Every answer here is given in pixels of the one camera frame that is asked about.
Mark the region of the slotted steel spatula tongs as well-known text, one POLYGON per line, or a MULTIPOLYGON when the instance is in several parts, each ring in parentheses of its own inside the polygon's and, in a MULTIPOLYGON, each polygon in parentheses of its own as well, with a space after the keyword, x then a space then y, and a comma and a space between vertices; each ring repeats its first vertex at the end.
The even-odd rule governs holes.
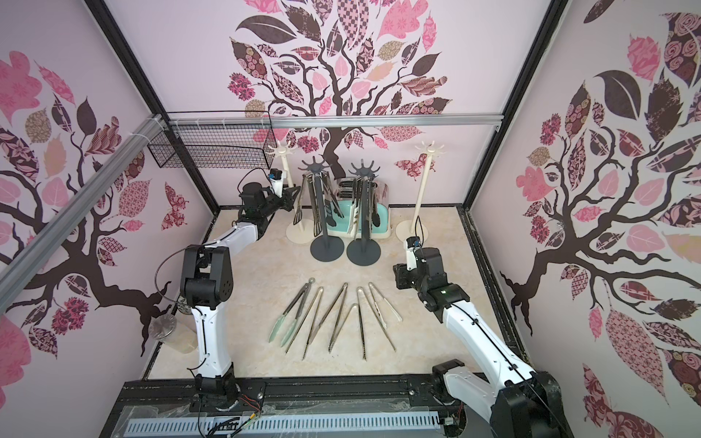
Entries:
POLYGON ((309 187, 310 173, 303 173, 299 193, 296 199, 295 215, 292 224, 297 226, 303 220, 303 198, 309 187))

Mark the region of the black silicone tip tongs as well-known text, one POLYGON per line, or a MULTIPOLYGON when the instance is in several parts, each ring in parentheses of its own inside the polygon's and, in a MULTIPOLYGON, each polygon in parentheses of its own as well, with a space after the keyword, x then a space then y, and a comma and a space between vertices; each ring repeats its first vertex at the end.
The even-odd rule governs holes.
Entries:
POLYGON ((321 173, 321 182, 323 186, 326 225, 330 230, 337 229, 341 224, 341 220, 345 218, 345 214, 336 196, 336 191, 329 172, 323 171, 321 173))

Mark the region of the grey utensil rack stand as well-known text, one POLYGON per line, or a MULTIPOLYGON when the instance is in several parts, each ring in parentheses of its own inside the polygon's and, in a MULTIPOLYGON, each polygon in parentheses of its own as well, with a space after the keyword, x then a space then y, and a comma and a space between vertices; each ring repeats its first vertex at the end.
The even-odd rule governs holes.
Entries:
POLYGON ((305 184, 310 192, 310 205, 313 216, 313 240, 310 253, 319 262, 332 262, 339 259, 345 250, 340 237, 331 235, 329 219, 332 219, 330 189, 325 182, 330 166, 323 158, 312 157, 310 162, 302 162, 301 168, 305 184))

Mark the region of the steel tongs white tips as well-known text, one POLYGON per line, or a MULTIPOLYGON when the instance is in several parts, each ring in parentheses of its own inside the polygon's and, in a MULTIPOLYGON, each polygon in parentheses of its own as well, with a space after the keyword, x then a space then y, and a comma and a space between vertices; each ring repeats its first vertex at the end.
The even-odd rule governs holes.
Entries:
POLYGON ((355 239, 358 233, 359 222, 360 222, 360 196, 361 196, 361 179, 356 177, 352 180, 352 195, 350 196, 350 222, 349 222, 349 236, 351 239, 355 239))

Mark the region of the grey utensil rack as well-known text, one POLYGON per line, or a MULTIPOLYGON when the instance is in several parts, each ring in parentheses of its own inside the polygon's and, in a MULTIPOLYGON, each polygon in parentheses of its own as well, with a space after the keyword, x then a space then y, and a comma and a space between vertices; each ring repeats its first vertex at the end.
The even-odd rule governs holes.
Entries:
POLYGON ((350 262, 356 266, 371 266, 375 264, 382 253, 379 244, 372 239, 372 226, 374 222, 374 178, 375 171, 372 169, 374 162, 365 166, 361 161, 359 167, 352 164, 352 175, 360 186, 360 191, 354 190, 359 195, 358 226, 361 233, 360 238, 356 238, 347 246, 347 256, 350 262))

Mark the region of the black nylon tongs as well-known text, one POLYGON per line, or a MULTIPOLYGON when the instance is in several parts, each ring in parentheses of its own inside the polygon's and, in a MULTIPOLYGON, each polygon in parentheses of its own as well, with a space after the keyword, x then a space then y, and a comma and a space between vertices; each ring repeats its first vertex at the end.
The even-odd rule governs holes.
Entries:
POLYGON ((380 204, 383 202, 385 184, 377 179, 371 180, 370 219, 372 226, 379 228, 383 221, 380 215, 380 204))

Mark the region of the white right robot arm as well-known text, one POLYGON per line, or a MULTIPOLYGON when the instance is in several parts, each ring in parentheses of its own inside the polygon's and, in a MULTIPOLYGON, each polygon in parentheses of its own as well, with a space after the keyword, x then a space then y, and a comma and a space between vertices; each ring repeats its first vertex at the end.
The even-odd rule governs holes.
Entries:
POLYGON ((412 288, 436 319, 467 348, 480 375, 458 361, 434 367, 442 396, 460 401, 489 423, 495 437, 571 437, 562 389, 537 372, 489 328, 467 292, 448 280, 440 251, 405 242, 406 262, 392 267, 396 288, 412 288))

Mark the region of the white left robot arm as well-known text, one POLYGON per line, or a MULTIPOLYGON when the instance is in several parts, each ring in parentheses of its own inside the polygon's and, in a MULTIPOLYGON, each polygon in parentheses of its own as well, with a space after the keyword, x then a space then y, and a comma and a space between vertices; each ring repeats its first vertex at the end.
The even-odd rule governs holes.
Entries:
POLYGON ((235 286, 231 257, 261 239, 277 211, 291 211, 299 190, 299 186, 281 182, 270 187, 246 184, 240 193, 239 219, 226 233, 184 250, 181 296, 195 320, 198 365, 192 374, 204 408, 227 410, 238 403, 241 394, 226 346, 226 301, 235 286))

